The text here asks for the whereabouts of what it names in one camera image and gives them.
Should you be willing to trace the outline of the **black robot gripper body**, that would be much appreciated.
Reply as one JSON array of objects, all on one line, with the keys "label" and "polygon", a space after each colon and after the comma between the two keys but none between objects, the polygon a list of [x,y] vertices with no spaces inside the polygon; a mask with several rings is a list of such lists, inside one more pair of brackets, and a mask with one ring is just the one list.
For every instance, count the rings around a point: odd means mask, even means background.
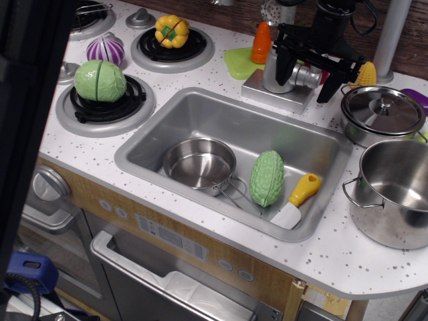
[{"label": "black robot gripper body", "polygon": [[302,27],[282,23],[278,29],[275,51],[277,46],[284,46],[296,55],[297,61],[320,69],[348,66],[355,72],[366,62],[366,57],[346,42],[341,27]]}]

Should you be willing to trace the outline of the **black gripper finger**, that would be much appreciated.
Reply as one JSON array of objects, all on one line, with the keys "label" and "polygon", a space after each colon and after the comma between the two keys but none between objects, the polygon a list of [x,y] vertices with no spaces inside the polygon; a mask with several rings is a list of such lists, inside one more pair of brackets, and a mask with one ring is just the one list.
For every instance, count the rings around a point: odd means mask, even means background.
[{"label": "black gripper finger", "polygon": [[329,102],[341,84],[354,81],[355,79],[355,71],[348,66],[344,68],[323,67],[322,69],[327,71],[330,75],[325,81],[317,98],[317,103],[321,104]]},{"label": "black gripper finger", "polygon": [[276,81],[283,86],[291,77],[297,62],[296,55],[284,46],[277,46]]}]

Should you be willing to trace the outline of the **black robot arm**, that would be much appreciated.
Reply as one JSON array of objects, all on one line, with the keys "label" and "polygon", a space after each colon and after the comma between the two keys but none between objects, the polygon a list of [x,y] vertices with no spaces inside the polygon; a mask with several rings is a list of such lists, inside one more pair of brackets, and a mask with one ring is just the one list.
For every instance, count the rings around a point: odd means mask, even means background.
[{"label": "black robot arm", "polygon": [[366,63],[364,55],[347,44],[344,32],[356,1],[318,1],[310,27],[281,23],[274,41],[276,82],[284,85],[298,60],[329,73],[317,102],[327,103],[342,84],[354,82]]}]

